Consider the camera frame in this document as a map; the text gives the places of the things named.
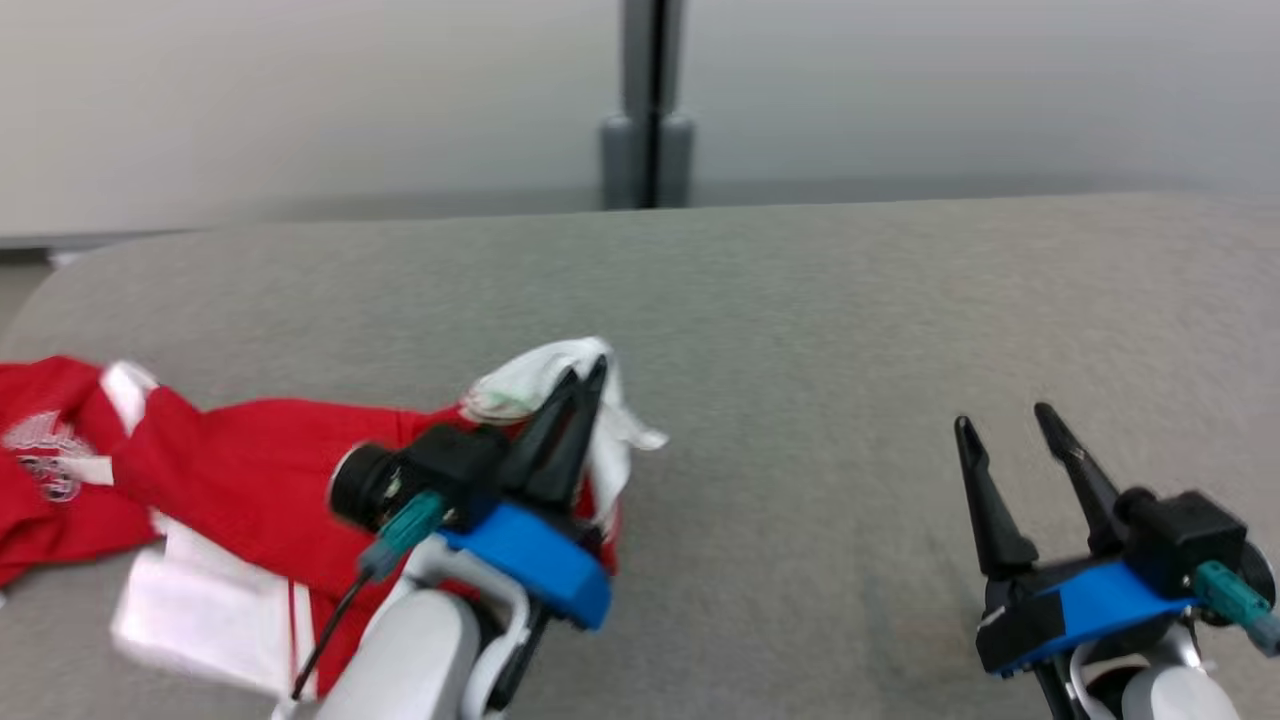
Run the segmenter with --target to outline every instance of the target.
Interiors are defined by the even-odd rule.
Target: clothing
[[[540,388],[564,369],[589,368],[602,354],[612,355],[598,338],[553,345],[554,352],[539,355],[538,348],[522,356],[553,361],[522,363],[520,372],[504,365],[458,405],[430,414],[306,400],[260,400],[201,413],[173,389],[142,383],[116,409],[140,420],[113,454],[114,482],[122,493],[169,518],[169,542],[163,556],[147,555],[134,566],[113,623],[116,643],[145,661],[197,666],[211,676],[285,694],[371,541],[329,511],[334,468],[358,443],[401,448],[438,424],[471,429],[477,420],[500,421],[516,432],[530,411],[492,416],[483,398],[502,396],[536,409],[545,400]],[[614,571],[616,500],[630,474],[626,455],[631,447],[659,447],[666,437],[631,418],[620,386],[612,393],[607,388],[602,404],[575,515],[602,530],[596,559]],[[605,442],[600,433],[608,434]],[[609,505],[598,503],[600,496]],[[306,697],[333,687],[393,584],[389,579],[366,587],[356,597],[320,656]],[[201,630],[189,621],[193,615],[224,618],[228,609],[255,619],[261,628],[257,642],[246,647],[218,632],[216,623]]]
[[[33,565],[91,560],[163,533],[164,551],[145,551],[131,571],[116,646],[287,694],[372,539],[329,510],[343,456],[362,442],[404,447],[438,424],[517,432],[562,372],[581,373],[600,355],[611,357],[609,386],[575,515],[602,530],[598,560],[613,571],[627,454],[666,437],[626,410],[599,338],[535,348],[435,413],[282,398],[201,411],[131,363],[0,365],[0,587]],[[356,597],[305,697],[333,687],[396,577]]]
[[[92,484],[125,437],[102,379],[70,357],[0,365],[0,588],[156,538],[145,505]]]

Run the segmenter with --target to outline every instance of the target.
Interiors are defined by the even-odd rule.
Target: white towel
[[[476,421],[516,423],[547,401],[566,370],[586,378],[602,355],[609,361],[609,374],[586,457],[598,523],[611,516],[631,477],[631,448],[658,450],[667,445],[664,433],[641,423],[627,407],[622,370],[608,342],[584,337],[535,347],[476,380],[462,397],[463,413]]]

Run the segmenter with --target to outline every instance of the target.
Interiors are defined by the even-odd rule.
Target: blue bracket
[[[1007,675],[1080,644],[1140,625],[1157,618],[1176,615],[1201,605],[1194,597],[1166,600],[1148,588],[1120,561],[1089,568],[1070,580],[1039,594],[1059,593],[1065,630],[1034,651],[992,671]]]
[[[509,575],[556,612],[589,630],[609,611],[609,575],[589,552],[536,515],[499,503],[468,534],[442,530],[452,550],[465,550]]]

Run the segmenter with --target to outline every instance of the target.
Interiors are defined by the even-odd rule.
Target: camera lens
[[[329,509],[335,515],[376,533],[387,521],[387,491],[394,455],[372,443],[358,445],[343,457],[329,483]]]

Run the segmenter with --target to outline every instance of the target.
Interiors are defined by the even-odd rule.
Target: white cloth
[[[584,337],[535,347],[476,380],[462,397],[462,410],[472,420],[512,424],[538,410],[567,370],[586,378],[602,355],[609,361],[609,373],[586,456],[598,523],[608,520],[631,477],[631,448],[667,445],[664,433],[641,423],[627,407],[622,370],[608,342]]]
[[[115,647],[145,665],[288,696],[314,647],[306,588],[172,520],[165,529],[164,553],[145,550],[129,570],[111,621]],[[315,691],[312,676],[303,696]]]

